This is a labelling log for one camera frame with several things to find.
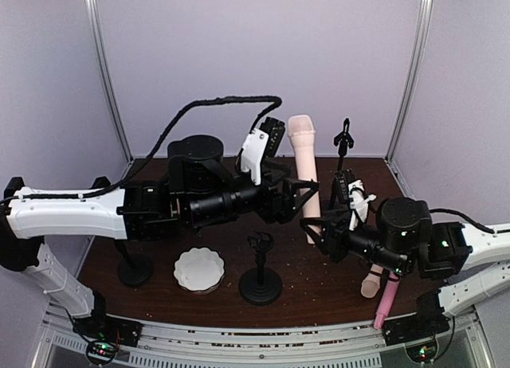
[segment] white bracket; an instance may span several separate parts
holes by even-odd
[[[365,191],[361,179],[349,184],[349,199],[350,199],[349,206],[351,207],[352,210],[356,210],[356,213],[358,213],[361,220],[365,222],[368,216],[368,204],[370,201],[374,201],[377,197],[373,194],[370,194],[367,198],[365,198],[360,191],[358,190],[353,191],[354,188]],[[354,231],[357,225],[358,218],[353,213],[351,215],[351,223],[349,224],[349,230]]]
[[[94,308],[92,290],[69,274],[48,245],[41,245],[37,259],[39,265],[28,267],[23,274],[33,278],[44,293],[55,299],[73,318],[89,317]]]
[[[261,164],[268,140],[269,135],[267,133],[260,129],[253,129],[242,144],[241,171],[251,173],[252,182],[255,186],[259,186],[262,182]]]

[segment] light pink cylinder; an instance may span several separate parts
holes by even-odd
[[[295,115],[288,119],[288,137],[296,156],[297,177],[303,181],[317,181],[316,157],[314,152],[316,131],[312,120],[308,115]],[[320,217],[319,193],[315,193],[303,206],[303,217]],[[313,226],[316,233],[320,234],[320,228]],[[314,242],[307,235],[308,243]]]
[[[371,272],[376,272],[378,274],[382,274],[384,268],[378,266],[377,264],[373,264],[370,269]],[[367,277],[361,282],[361,295],[364,297],[371,299],[377,295],[379,289],[381,288],[381,278],[374,274],[368,273]]]

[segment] scalloped bowl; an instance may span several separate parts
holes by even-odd
[[[207,247],[192,248],[175,262],[175,279],[179,286],[194,294],[209,294],[225,276],[225,261]]]

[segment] brown table surface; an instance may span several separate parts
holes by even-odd
[[[277,161],[294,163],[290,158]],[[316,162],[322,182],[321,199],[326,199],[337,159],[318,158]],[[378,195],[376,205],[382,198],[402,195],[382,159],[346,159],[344,167],[350,167],[363,180],[368,192]],[[166,168],[165,159],[153,160],[137,178],[159,179]],[[307,244],[298,221],[295,218],[285,225],[266,225],[249,213],[235,222],[204,228],[196,236],[184,233],[168,241],[128,243],[128,250],[149,256],[154,265],[152,278],[137,289],[119,282],[116,269],[121,256],[111,240],[98,238],[80,280],[104,295],[109,313],[157,322],[204,327],[296,327],[373,319],[382,290],[374,299],[361,296],[360,284],[367,270],[359,266],[358,258],[348,256],[339,264],[332,263],[315,246]],[[266,307],[246,303],[237,289],[242,273],[255,266],[254,252],[246,241],[254,230],[268,231],[275,237],[266,266],[276,270],[284,282],[279,300]],[[179,255],[201,246],[218,251],[226,263],[220,287],[203,296],[184,291],[173,277]],[[420,280],[416,272],[408,276],[400,283],[391,315],[416,311],[416,298],[439,285]]]

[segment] round black base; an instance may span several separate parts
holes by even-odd
[[[242,274],[239,292],[244,300],[255,306],[271,304],[281,295],[283,283],[280,276],[271,268],[264,268],[264,284],[257,284],[257,269],[252,268]]]
[[[117,268],[117,276],[128,287],[139,287],[152,276],[152,262],[142,254],[131,255],[136,268],[131,268],[126,260],[122,260]]]

